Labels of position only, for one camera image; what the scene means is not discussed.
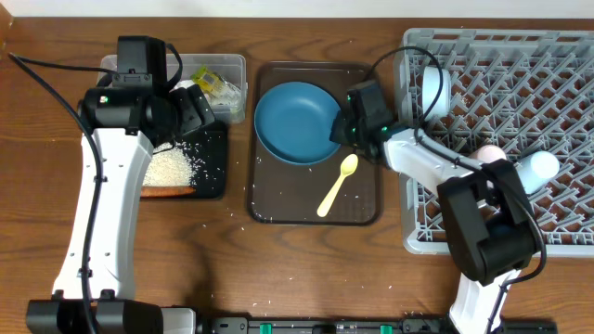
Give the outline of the pink plastic cup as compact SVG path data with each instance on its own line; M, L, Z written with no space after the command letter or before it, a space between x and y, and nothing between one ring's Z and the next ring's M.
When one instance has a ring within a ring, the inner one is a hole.
M470 155L470 158L485 163L491 163L498 160L505 160L507 156L502 148L495 145L485 145L475 150Z

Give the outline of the green snack wrapper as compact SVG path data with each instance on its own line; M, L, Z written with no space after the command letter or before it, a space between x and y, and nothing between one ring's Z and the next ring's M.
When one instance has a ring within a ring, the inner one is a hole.
M190 79L200 87L204 95L208 96L211 105L232 106L240 101L240 89L205 66L192 74Z

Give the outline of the dark blue bowl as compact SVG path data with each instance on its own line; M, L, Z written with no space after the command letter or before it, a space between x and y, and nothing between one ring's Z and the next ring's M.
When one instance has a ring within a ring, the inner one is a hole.
M257 102L254 130L261 144L278 160L293 165L317 164L340 148L330 140L340 110L335 98L316 85L281 83Z

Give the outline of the orange carrot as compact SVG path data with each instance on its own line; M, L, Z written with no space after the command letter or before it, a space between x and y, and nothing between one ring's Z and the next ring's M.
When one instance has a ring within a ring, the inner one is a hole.
M195 189L191 186L143 186L142 198L172 198L193 194Z

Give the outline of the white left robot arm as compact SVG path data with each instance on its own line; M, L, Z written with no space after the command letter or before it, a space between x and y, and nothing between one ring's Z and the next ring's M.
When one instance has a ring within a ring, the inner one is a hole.
M174 46L122 36L117 67L103 70L69 114L80 127L83 173L72 235L47 300L29 302L33 333L198 333L189 307L135 298L134 242L146 171L163 143L211 125L201 90L179 87L166 57Z

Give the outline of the light blue rice bowl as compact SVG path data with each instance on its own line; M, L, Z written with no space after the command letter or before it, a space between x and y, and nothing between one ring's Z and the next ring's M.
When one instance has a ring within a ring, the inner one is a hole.
M425 117L425 121L432 119L441 119L445 117L451 110L451 75L447 70L442 70L443 82L440 96L431 109L431 112ZM433 103L437 91L439 89L440 77L435 67L427 66L423 71L422 85L421 85L421 106L422 113L425 114Z

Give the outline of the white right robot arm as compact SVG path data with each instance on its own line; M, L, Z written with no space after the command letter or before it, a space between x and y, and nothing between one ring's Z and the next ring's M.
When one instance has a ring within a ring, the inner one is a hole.
M448 313L457 333L555 332L553 325L507 323L500 312L510 287L540 274L522 270L538 254L547 258L534 212L514 165L461 156L418 126L395 121L375 81L346 91L330 139L366 160L416 179L438 199L449 253L461 272Z

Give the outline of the yellow plastic spoon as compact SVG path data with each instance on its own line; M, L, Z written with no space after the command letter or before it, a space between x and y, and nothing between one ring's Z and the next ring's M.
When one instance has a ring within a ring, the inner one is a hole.
M334 185L331 187L331 189L329 190L329 192L327 193L326 197L323 198L323 200L321 201L321 203L319 204L317 210L316 210L316 214L319 217L326 217L331 209L331 206L333 205L334 200L336 199L340 188L342 187L343 182L345 181L345 179L352 175L358 166L358 157L356 154L352 153L349 154L347 157L344 158L344 160L341 163L340 166L340 175L337 178L336 182L334 183Z

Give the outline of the light blue plastic cup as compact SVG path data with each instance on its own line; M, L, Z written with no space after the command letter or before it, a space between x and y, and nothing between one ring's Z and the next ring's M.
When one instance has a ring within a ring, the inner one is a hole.
M537 192L559 172L558 159L547 151L538 151L519 160L516 165L523 189L527 195Z

